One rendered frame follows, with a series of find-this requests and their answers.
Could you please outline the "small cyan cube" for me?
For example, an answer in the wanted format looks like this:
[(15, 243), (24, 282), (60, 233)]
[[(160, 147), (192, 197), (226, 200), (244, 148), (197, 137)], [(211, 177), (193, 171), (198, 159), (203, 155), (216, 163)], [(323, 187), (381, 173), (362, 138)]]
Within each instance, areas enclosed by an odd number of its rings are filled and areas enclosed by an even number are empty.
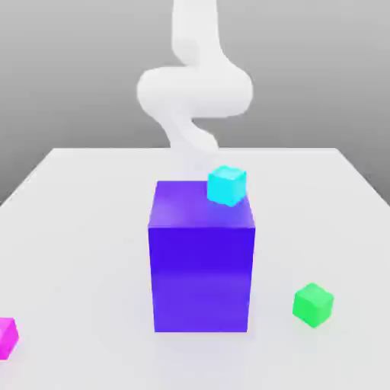
[(207, 199), (233, 207), (246, 197), (247, 171), (222, 165), (209, 173)]

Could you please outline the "large purple box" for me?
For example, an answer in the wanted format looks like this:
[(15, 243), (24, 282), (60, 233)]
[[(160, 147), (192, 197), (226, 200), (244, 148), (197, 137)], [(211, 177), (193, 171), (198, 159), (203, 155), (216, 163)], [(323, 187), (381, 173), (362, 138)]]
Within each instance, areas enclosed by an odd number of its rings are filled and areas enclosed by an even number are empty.
[(158, 181), (148, 225), (157, 332), (245, 332), (255, 224), (249, 200), (208, 200), (204, 181)]

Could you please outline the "small magenta cube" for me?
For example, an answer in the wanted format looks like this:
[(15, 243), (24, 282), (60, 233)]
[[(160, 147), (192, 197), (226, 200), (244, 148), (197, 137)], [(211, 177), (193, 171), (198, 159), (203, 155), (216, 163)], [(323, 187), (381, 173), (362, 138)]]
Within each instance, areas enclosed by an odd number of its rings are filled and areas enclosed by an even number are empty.
[(0, 318), (0, 360), (6, 360), (19, 340), (13, 318)]

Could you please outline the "small green cube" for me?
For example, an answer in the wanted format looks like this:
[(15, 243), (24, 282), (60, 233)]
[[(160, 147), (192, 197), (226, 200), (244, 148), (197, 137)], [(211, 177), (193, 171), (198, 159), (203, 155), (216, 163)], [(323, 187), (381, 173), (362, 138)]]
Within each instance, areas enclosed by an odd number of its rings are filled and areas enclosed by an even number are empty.
[(324, 323), (332, 313), (334, 296), (315, 283), (309, 283), (294, 296), (292, 313), (312, 328)]

